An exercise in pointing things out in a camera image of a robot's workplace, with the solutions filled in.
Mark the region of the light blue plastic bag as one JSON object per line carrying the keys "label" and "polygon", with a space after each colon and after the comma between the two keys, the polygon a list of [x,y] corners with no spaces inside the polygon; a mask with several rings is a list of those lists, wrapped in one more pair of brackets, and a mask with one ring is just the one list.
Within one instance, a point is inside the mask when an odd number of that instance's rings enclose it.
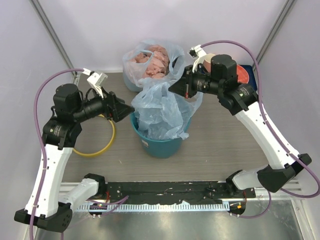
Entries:
{"label": "light blue plastic bag", "polygon": [[201,106],[203,94],[186,99],[169,91],[173,80],[147,78],[144,86],[131,101],[137,130],[152,140],[185,140],[189,137],[187,125]]}

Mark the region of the teal trash bin yellow rim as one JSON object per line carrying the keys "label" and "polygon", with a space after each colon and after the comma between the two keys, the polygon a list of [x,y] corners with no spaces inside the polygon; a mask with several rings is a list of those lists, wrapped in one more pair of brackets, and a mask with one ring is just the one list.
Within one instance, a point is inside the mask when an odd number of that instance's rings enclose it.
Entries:
{"label": "teal trash bin yellow rim", "polygon": [[182,138],[153,140],[143,136],[138,131],[138,122],[134,113],[130,114],[130,123],[133,130],[138,135],[138,139],[141,143],[142,149],[152,157],[159,159],[167,159],[169,157],[172,157],[178,152],[183,143]]}

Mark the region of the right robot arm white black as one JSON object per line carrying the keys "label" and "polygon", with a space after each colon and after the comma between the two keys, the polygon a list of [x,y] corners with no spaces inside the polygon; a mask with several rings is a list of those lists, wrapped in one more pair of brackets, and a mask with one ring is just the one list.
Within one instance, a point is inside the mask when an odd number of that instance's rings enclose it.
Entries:
{"label": "right robot arm white black", "polygon": [[214,55],[210,72],[201,63],[186,66],[182,77],[168,89],[190,99],[197,93],[216,95],[218,102],[251,133],[265,154],[268,165],[257,170],[239,170],[226,181],[226,193],[238,197],[245,189],[263,187],[276,193],[312,162],[307,153],[299,153],[261,113],[258,94],[248,83],[238,81],[237,63],[230,55]]}

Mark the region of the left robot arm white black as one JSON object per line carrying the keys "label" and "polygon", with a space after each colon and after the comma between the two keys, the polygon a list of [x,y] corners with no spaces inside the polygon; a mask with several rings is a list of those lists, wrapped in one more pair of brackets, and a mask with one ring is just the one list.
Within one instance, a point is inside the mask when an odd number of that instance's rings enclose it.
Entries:
{"label": "left robot arm white black", "polygon": [[102,199],[107,192],[103,176],[88,173],[79,185],[59,197],[67,162],[73,152],[81,123],[103,115],[115,123],[134,112],[134,108],[114,92],[102,91],[91,99],[82,99],[73,83],[59,86],[53,96],[52,116],[44,125],[40,142],[44,149],[31,197],[25,208],[16,211],[14,220],[50,232],[63,233],[73,212],[86,200]]}

